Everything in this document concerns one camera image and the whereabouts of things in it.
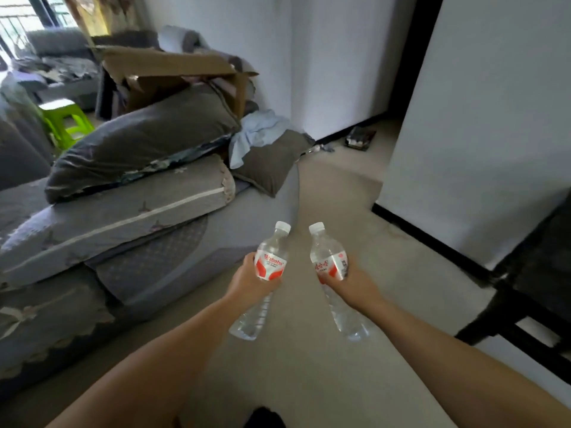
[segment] bottle label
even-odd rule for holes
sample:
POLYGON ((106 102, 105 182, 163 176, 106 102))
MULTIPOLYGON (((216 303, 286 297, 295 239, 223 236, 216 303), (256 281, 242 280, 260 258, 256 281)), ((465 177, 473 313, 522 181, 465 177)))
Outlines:
POLYGON ((349 262, 347 261, 347 254, 345 251, 339 252, 336 255, 327 257, 322 261, 316 261, 313 263, 315 265, 316 272, 325 272, 342 281, 347 276, 347 269, 349 268, 349 262))
POLYGON ((287 261, 260 249, 256 252, 253 263, 256 265, 256 274, 258 277, 266 281, 271 281, 272 279, 279 278, 282 273, 284 273, 287 261))

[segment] bottle cap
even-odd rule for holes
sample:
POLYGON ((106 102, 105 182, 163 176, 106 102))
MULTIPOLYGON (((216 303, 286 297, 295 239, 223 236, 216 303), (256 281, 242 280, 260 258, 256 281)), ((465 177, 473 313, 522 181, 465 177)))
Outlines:
POLYGON ((278 221, 276 222, 276 230, 282 230, 289 234, 289 231, 291 230, 291 225, 286 222, 278 221))
POLYGON ((322 222, 317 222, 313 225, 310 225, 310 233, 311 234, 316 234, 319 231, 323 231, 325 229, 325 225, 323 225, 322 222))

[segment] plastic water bottle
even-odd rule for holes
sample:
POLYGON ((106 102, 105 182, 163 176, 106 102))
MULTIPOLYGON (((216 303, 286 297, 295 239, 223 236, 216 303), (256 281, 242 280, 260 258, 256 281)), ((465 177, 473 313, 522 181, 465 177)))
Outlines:
MULTIPOLYGON (((345 279, 349 262, 341 244, 327 235, 322 222, 310 225, 310 233, 313 237, 310 258, 316 272, 326 272, 339 280, 345 279)), ((367 319, 349 307, 332 288, 327 285, 322 287, 339 332, 354 342, 368 337, 367 319)))
MULTIPOLYGON (((258 246, 253 261, 256 266, 256 275, 261 280, 270 281, 279 278, 284 272, 288 257, 287 236, 289 230, 291 230, 290 224, 278 221, 274 235, 258 246)), ((266 323, 271 299, 272 295, 267 295, 264 300, 242 314, 230 328, 230 333, 248 341, 258 338, 261 328, 266 323)))

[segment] green plastic stool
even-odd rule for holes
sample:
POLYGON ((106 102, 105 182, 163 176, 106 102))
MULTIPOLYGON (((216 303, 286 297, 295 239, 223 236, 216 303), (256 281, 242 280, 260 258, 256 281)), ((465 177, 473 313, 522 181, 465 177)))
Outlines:
POLYGON ((55 142, 61 150, 67 150, 95 128, 80 107, 69 99, 58 99, 41 104, 44 120, 54 134, 55 142), (64 120, 72 117, 75 126, 65 127, 64 120))

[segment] small box on floor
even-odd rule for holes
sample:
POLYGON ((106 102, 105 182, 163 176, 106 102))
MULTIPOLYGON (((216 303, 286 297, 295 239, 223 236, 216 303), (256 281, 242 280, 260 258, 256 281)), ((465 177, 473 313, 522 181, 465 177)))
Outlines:
POLYGON ((371 145, 371 140, 375 136, 376 130, 370 130, 355 126, 347 138, 345 138, 345 146, 356 150, 367 151, 371 145))

